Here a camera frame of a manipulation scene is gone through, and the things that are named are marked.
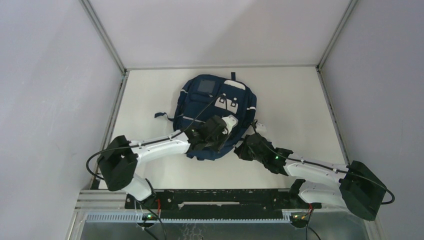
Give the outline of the navy blue backpack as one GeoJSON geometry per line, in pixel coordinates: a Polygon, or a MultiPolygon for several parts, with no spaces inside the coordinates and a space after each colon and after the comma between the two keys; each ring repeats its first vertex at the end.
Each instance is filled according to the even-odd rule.
{"type": "Polygon", "coordinates": [[[243,82],[231,78],[200,74],[190,79],[180,90],[173,117],[169,118],[173,129],[185,129],[188,125],[198,126],[213,116],[233,115],[238,119],[228,140],[220,152],[205,148],[186,153],[190,159],[199,161],[219,159],[238,144],[255,119],[257,96],[243,82]]]}

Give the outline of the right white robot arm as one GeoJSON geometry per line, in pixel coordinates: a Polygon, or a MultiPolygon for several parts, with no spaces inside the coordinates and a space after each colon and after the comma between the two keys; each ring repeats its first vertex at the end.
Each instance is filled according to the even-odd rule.
{"type": "Polygon", "coordinates": [[[305,204],[326,204],[349,210],[353,215],[374,221],[385,194],[386,185],[362,162],[336,164],[298,155],[274,147],[258,133],[247,135],[234,149],[242,160],[257,161],[273,174],[294,177],[289,203],[295,208],[305,204]]]}

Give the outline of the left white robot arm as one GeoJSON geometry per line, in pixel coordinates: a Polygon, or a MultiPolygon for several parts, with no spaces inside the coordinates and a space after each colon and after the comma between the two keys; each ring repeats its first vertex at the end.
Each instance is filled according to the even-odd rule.
{"type": "Polygon", "coordinates": [[[150,140],[127,140],[121,135],[100,152],[97,165],[110,192],[124,191],[149,209],[155,205],[157,196],[150,182],[136,174],[140,164],[203,149],[219,152],[237,124],[233,115],[215,115],[198,126],[150,140]]]}

